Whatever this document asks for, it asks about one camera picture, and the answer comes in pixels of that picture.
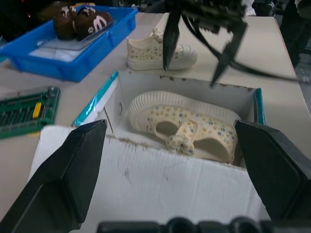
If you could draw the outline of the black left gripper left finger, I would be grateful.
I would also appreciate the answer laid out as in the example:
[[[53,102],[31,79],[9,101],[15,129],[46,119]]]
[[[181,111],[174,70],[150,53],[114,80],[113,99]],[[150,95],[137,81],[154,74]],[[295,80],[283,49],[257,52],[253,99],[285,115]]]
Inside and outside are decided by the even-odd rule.
[[[106,120],[70,132],[0,222],[2,233],[69,233],[84,223],[100,170]]]

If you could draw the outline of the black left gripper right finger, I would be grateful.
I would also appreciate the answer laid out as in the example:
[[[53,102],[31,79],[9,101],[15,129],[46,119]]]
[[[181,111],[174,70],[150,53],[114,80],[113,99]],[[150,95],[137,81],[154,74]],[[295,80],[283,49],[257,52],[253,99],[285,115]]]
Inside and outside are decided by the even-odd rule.
[[[237,120],[235,130],[252,184],[269,217],[311,218],[311,161],[281,131]]]

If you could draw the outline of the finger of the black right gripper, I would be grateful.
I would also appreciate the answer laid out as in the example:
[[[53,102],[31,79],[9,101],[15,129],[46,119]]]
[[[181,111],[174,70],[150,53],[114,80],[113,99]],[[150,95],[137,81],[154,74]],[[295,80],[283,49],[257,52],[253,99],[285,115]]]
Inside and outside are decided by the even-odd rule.
[[[246,29],[247,29],[246,22],[237,22],[232,25],[231,27],[231,32],[233,33],[232,40],[225,46],[223,53],[218,59],[218,64],[214,71],[214,75],[213,75],[213,79],[212,79],[210,87],[213,87],[213,85],[220,78],[220,76],[225,71],[227,66],[231,64],[231,62],[234,61],[235,55],[240,47],[241,40],[244,36]]]
[[[171,11],[163,35],[163,69],[168,70],[180,35],[181,11]]]

